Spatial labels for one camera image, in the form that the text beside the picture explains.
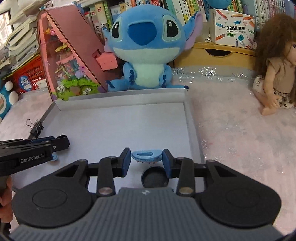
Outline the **person's left hand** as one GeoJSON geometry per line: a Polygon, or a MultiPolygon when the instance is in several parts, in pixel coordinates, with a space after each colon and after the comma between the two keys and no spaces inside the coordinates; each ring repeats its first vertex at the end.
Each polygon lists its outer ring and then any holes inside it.
{"type": "Polygon", "coordinates": [[[6,181],[6,189],[1,196],[1,222],[2,223],[9,223],[13,220],[13,210],[11,207],[12,201],[12,178],[11,176],[8,177],[6,181]]]}

